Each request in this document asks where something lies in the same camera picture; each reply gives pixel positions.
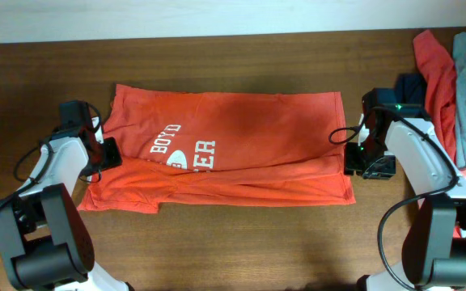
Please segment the wooden table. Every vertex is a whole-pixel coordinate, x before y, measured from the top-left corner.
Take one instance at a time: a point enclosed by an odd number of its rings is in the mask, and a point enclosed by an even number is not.
[[[347,124],[356,124],[363,94],[416,70],[412,39],[420,31],[0,44],[0,198],[19,186],[12,168],[58,124],[61,102],[86,100],[108,116],[115,83],[159,91],[340,91]],[[434,34],[451,52],[462,31]],[[377,225],[408,195],[401,171],[390,181],[352,180],[351,206],[165,204],[157,215],[81,215],[97,261],[136,290],[327,289],[383,270]],[[82,195],[79,184],[75,203]],[[387,225],[392,262],[411,219],[404,209]],[[0,287],[10,288],[1,260]]]

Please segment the red cloth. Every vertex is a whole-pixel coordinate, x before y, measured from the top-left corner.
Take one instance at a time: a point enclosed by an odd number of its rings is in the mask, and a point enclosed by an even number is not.
[[[454,162],[456,156],[454,61],[430,31],[424,31],[415,37],[413,47],[417,67],[427,81],[425,108],[433,120],[436,137]]]
[[[344,126],[337,92],[187,94],[118,85],[104,136],[116,138],[123,165],[91,184],[78,208],[351,204],[344,149],[328,142]]]

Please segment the brown tabletop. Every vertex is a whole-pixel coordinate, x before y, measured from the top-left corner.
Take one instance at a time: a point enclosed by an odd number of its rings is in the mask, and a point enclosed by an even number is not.
[[[434,35],[451,52],[452,37],[462,31]],[[108,116],[115,83],[158,91],[340,91],[346,122],[356,124],[362,95],[416,71],[412,40],[419,32],[0,44],[0,198],[19,186],[13,166],[58,124],[61,102],[86,100]],[[34,164],[26,162],[23,172]],[[165,204],[155,215],[81,215],[97,262],[136,290],[283,290],[309,283],[326,289],[383,271],[377,225],[410,195],[401,170],[389,181],[352,181],[357,203],[350,206]],[[83,190],[79,182],[76,204]],[[400,259],[412,213],[402,209],[387,224],[392,262]],[[11,289],[1,260],[0,287]]]

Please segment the white wall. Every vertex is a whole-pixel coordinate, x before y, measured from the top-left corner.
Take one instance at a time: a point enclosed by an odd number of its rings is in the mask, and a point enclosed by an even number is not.
[[[0,43],[466,26],[466,0],[0,0]]]

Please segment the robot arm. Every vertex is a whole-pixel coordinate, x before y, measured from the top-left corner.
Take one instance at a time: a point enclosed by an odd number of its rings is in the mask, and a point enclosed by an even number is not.
[[[129,290],[95,263],[91,238],[71,200],[79,176],[121,165],[116,142],[101,138],[100,126],[94,126],[100,118],[91,120],[89,106],[60,106],[61,126],[41,146],[31,178],[0,208],[0,252],[16,289]],[[44,226],[50,235],[25,238]]]
[[[396,104],[381,93],[376,89],[362,99],[366,114],[377,107],[384,110],[375,111],[360,125],[366,134],[359,136],[359,143],[347,144],[345,171],[365,179],[388,179],[397,158],[417,195],[446,188],[456,175],[453,188],[423,201],[405,240],[402,262],[392,272],[411,289],[466,288],[466,179],[445,151],[441,151],[444,158],[427,142],[429,138],[442,149],[423,108]],[[455,226],[462,229],[463,238],[452,237]],[[368,291],[406,290],[389,272],[364,276],[358,283]]]

